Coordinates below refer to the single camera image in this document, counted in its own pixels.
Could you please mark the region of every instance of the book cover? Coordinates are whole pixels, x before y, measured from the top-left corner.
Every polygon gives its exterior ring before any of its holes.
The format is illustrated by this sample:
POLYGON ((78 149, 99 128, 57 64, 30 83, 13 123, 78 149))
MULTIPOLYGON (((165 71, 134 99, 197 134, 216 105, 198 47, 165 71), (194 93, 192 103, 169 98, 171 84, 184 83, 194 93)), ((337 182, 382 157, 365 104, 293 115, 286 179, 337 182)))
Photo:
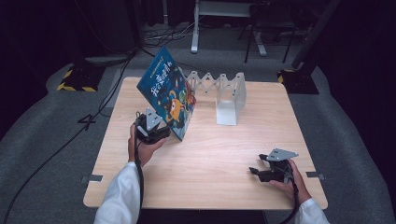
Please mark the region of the book cover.
POLYGON ((178 139, 183 140, 196 100, 189 82, 177 67, 166 46, 155 56, 137 88, 157 114, 171 126, 178 139))

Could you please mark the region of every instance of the white metal bookend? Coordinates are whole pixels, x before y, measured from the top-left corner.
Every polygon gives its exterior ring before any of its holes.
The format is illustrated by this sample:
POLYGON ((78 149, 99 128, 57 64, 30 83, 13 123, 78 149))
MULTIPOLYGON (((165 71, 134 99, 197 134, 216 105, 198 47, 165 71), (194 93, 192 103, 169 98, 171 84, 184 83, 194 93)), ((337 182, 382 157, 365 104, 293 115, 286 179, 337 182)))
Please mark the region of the white metal bookend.
POLYGON ((236 125, 239 114, 247 99, 247 90, 245 85, 245 76, 243 73, 237 73, 233 80, 228 80, 225 74, 221 74, 218 79, 214 79, 210 73, 203 78, 198 77, 196 71, 191 71, 187 77, 191 86, 191 91, 195 93, 198 87, 205 92, 217 90, 216 115, 217 124, 236 125))

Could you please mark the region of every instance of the person's left hand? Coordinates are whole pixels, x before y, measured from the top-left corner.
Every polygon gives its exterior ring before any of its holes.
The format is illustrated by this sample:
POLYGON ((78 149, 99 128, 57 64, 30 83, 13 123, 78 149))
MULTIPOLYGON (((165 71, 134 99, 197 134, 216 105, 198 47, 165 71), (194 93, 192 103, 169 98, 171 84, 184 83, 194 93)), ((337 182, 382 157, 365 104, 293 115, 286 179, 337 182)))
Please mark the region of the person's left hand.
MULTIPOLYGON (((130 128, 130 138, 128 139, 128 154, 129 154, 129 160, 128 161, 134 161, 134 124, 130 128)), ((151 159, 152 154, 154 153, 155 150, 160 148, 164 143, 166 142, 166 138, 161 139, 155 144, 152 145, 147 145, 145 143, 140 144, 140 140, 137 139, 137 144, 139 146, 139 159, 141 162, 142 167, 148 163, 148 161, 151 159)))

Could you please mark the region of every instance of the wooden table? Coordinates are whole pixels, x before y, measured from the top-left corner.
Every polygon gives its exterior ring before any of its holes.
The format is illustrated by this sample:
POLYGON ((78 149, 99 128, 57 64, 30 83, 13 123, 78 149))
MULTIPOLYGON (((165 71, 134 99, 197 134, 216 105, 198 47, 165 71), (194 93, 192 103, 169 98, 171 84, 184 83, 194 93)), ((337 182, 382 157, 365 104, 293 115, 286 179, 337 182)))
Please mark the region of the wooden table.
MULTIPOLYGON (((135 112, 149 103, 136 88, 139 77, 123 80, 93 175, 84 197, 89 207, 101 204, 107 186, 127 162, 127 139, 135 112)), ((184 140, 171 134, 143 168, 145 208, 291 209, 283 192, 260 182, 248 167, 268 169, 259 154, 274 148, 298 152, 294 158, 305 184, 321 208, 327 200, 285 88, 279 83, 246 82, 247 103, 237 126, 216 124, 216 92, 196 92, 197 105, 184 140)))

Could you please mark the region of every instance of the person's arm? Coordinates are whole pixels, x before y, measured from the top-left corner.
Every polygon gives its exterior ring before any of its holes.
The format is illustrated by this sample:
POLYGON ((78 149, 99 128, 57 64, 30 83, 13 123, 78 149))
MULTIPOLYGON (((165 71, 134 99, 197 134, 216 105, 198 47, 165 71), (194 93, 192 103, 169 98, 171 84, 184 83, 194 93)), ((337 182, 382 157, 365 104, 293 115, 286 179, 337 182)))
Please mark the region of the person's arm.
MULTIPOLYGON (((128 163, 111 180, 105 198, 96 212, 94 223, 136 223, 140 212, 140 185, 139 174, 134 163, 134 132, 135 126, 130 129, 131 137, 128 140, 128 163)), ((142 167, 149 162, 155 150, 160 148, 166 139, 155 144, 139 144, 139 159, 142 167)))
POLYGON ((94 223, 136 223, 140 208, 139 176, 134 162, 128 162, 108 186, 94 223))
MULTIPOLYGON (((296 164, 293 160, 289 160, 289 163, 291 169, 293 170, 294 182, 299 190, 298 198, 301 204, 295 217, 295 224, 329 223, 323 213, 323 210, 321 210, 319 205, 315 202, 315 200, 311 197, 308 190, 306 189, 303 177, 301 176, 296 164)), ((290 199, 294 200, 293 186, 291 182, 289 182, 288 184, 284 184, 275 180, 271 180, 269 184, 282 190, 290 199)))

